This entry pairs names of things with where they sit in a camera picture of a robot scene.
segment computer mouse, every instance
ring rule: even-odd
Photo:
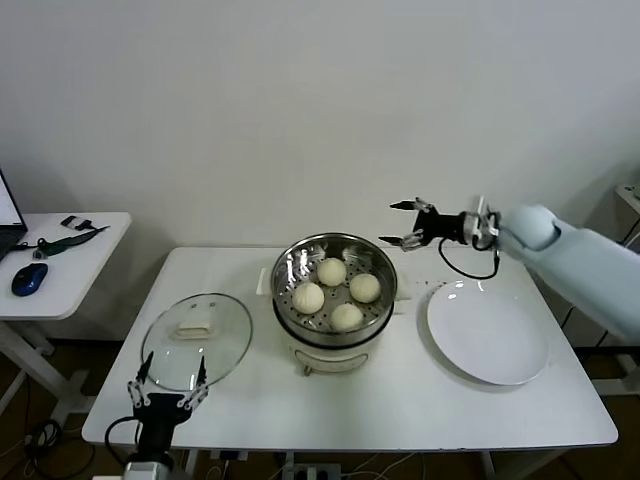
[[[18,270],[11,282],[11,291],[18,297],[31,295],[38,288],[44,277],[47,276],[49,266],[46,263],[32,263]]]

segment white wall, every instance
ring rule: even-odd
[[[386,206],[412,195],[580,223],[638,165],[638,18],[635,0],[4,0],[0,163],[26,211],[132,213],[102,283],[133,306],[172,245],[402,233]]]

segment black cable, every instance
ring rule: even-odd
[[[136,447],[138,446],[138,443],[140,442],[140,427],[142,426],[142,424],[140,422],[138,422],[138,425],[136,425],[136,432],[133,434],[133,441],[136,444]]]
[[[562,463],[565,466],[565,468],[569,470],[571,475],[573,475],[576,478],[576,480],[583,480],[582,476],[580,476],[580,474],[576,471],[576,469],[573,468],[573,465],[571,465],[569,461],[566,458],[564,458],[564,456],[560,457],[560,463]]]
[[[467,278],[471,278],[472,280],[489,280],[490,278],[493,278],[498,274],[498,269],[500,268],[500,257],[498,256],[497,250],[493,251],[493,273],[489,275],[471,275],[467,272],[460,270],[458,267],[453,265],[449,261],[449,259],[445,256],[444,251],[442,250],[442,247],[444,245],[444,242],[446,241],[447,241],[446,238],[442,238],[440,240],[440,243],[438,243],[438,253],[440,254],[440,258],[442,258],[442,261],[446,263],[447,266],[454,272],[459,273],[460,275],[463,275]]]
[[[62,434],[62,427],[58,422],[56,422],[55,420],[45,420],[44,422],[40,422],[39,424],[37,424],[31,430],[30,440],[25,443],[24,453],[28,462],[38,473],[38,475],[40,475],[45,480],[68,480],[72,477],[80,475],[91,466],[91,464],[93,463],[93,459],[95,458],[95,447],[93,445],[86,444],[90,447],[91,454],[89,455],[89,459],[85,462],[85,464],[75,472],[55,476],[44,471],[40,466],[40,460],[46,458],[53,449],[77,441],[84,443],[84,441],[80,437],[62,439]]]
[[[27,407],[24,412],[24,436],[26,437],[29,433],[29,410],[31,410],[31,378],[29,375],[26,376],[25,383],[27,384]]]
[[[633,223],[633,226],[629,229],[629,232],[624,236],[624,238],[620,242],[620,245],[626,245],[626,243],[631,238],[631,235],[633,234],[633,231],[636,229],[638,224],[640,224],[640,217],[638,217],[638,219]]]
[[[573,310],[576,308],[575,305],[571,305],[569,307],[569,310],[567,310],[567,313],[564,316],[564,320],[562,321],[562,324],[560,325],[560,330],[564,330],[565,325],[567,324],[567,322],[569,321],[569,317],[571,316],[571,314],[573,313]]]
[[[111,425],[109,425],[109,427],[107,428],[107,431],[104,432],[104,446],[107,447],[107,451],[116,460],[116,462],[118,462],[123,467],[126,466],[127,464],[125,463],[124,460],[120,458],[120,455],[118,455],[116,451],[113,449],[113,447],[111,446],[111,441],[109,440],[109,436],[111,435],[111,430],[113,430],[117,425],[120,425],[121,423],[132,422],[133,420],[137,420],[137,418],[132,416],[119,418],[118,420],[115,420],[114,422],[112,422]]]
[[[9,476],[20,466],[22,466],[22,463],[25,461],[24,458],[21,458],[20,460],[18,460],[16,463],[13,464],[13,466],[7,470],[7,473],[5,473],[2,478],[0,478],[0,480],[7,480],[7,478],[9,478]]]
[[[595,345],[596,348],[598,348],[600,345],[602,345],[602,342],[604,342],[604,339],[607,338],[607,335],[609,335],[609,330],[605,331],[602,334],[602,336],[600,337],[600,340],[598,340],[598,342]]]
[[[487,216],[487,221],[489,221],[491,218],[495,218],[495,221],[493,222],[493,226],[495,228],[498,228],[498,226],[500,225],[500,219],[502,218],[500,213],[489,212],[489,215]],[[480,238],[478,237],[478,235],[474,235],[473,237],[471,237],[471,246],[473,247],[474,250],[478,252],[486,252],[487,250],[491,250],[496,244],[496,239],[492,238],[487,245],[485,245],[484,247],[479,247],[478,246],[479,240]]]

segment table leg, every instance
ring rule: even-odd
[[[13,382],[11,382],[11,385],[9,385],[9,388],[2,394],[2,398],[0,398],[0,415],[2,415],[4,409],[7,408],[11,399],[18,393],[25,378],[27,378],[27,374],[24,370],[20,370],[18,375],[13,379]]]
[[[536,470],[544,467],[547,463],[562,456],[566,451],[567,449],[523,453],[511,461],[506,467],[499,469],[493,474],[487,469],[486,463],[488,459],[490,469],[493,469],[490,452],[481,452],[481,454],[488,480],[523,480]]]
[[[279,478],[282,480],[293,480],[293,471],[295,466],[295,454],[293,452],[287,452],[284,459],[284,466]]]
[[[640,367],[630,355],[618,355],[617,359],[627,375],[623,378],[592,380],[593,386],[601,397],[640,396]]]
[[[184,471],[189,477],[195,478],[194,473],[196,470],[196,463],[198,461],[198,452],[196,448],[189,449],[189,455],[187,456],[187,464],[184,467]]]
[[[10,326],[14,327],[31,345],[40,349],[42,355],[53,355],[55,347],[51,345],[35,322],[11,322]]]
[[[80,393],[80,388],[89,373],[88,370],[76,371],[71,379],[67,380],[40,356],[39,349],[32,348],[4,322],[0,322],[0,351],[55,395],[58,404],[51,418],[62,427],[69,414],[89,413],[95,398],[86,397]]]

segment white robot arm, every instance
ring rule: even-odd
[[[443,239],[441,245],[453,240],[476,250],[501,250],[611,333],[640,343],[640,255],[596,232],[576,229],[542,206],[521,206],[502,219],[482,200],[476,212],[457,216],[440,215],[419,198],[391,207],[418,210],[418,219],[411,234],[381,240],[404,250],[436,237]]]

